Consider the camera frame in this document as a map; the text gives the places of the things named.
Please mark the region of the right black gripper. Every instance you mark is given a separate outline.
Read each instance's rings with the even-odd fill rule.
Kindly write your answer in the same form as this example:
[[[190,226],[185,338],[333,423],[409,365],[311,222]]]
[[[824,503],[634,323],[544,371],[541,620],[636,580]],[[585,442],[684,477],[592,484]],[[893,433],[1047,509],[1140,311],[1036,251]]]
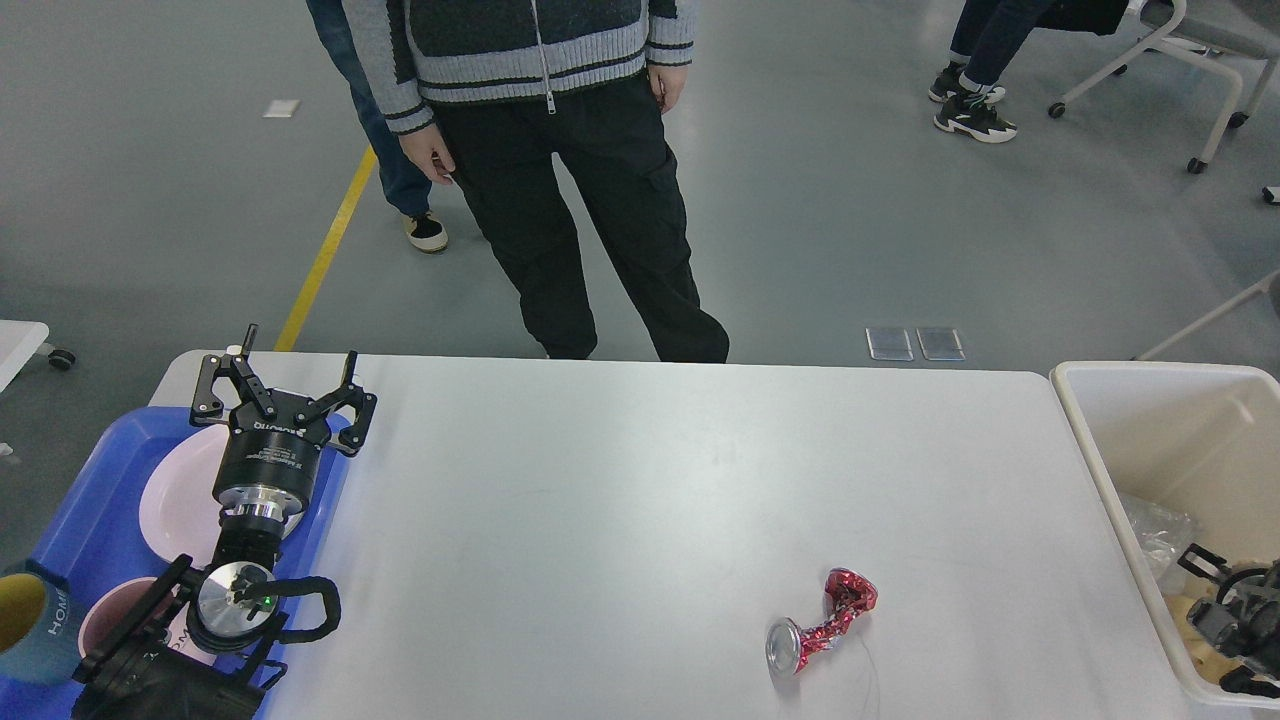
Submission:
[[[1220,655],[1242,662],[1220,678],[1220,688],[1277,700],[1277,562],[1236,570],[1225,557],[1190,543],[1178,566],[1216,588],[1215,596],[1190,606],[1187,621]]]

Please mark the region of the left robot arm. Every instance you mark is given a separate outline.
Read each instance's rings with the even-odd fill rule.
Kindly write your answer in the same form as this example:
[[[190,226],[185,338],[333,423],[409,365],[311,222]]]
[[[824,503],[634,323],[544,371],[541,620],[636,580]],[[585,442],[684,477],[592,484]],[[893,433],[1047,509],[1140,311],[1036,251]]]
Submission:
[[[325,577],[276,573],[285,527],[312,502],[324,450],[355,456],[378,397],[346,355],[321,397],[274,389],[250,365],[256,338],[210,354],[189,407],[193,427],[224,425],[212,498],[220,533],[210,561],[186,553],[146,589],[74,670],[74,719],[251,719],[287,674],[276,644],[320,641],[340,624],[340,594]]]

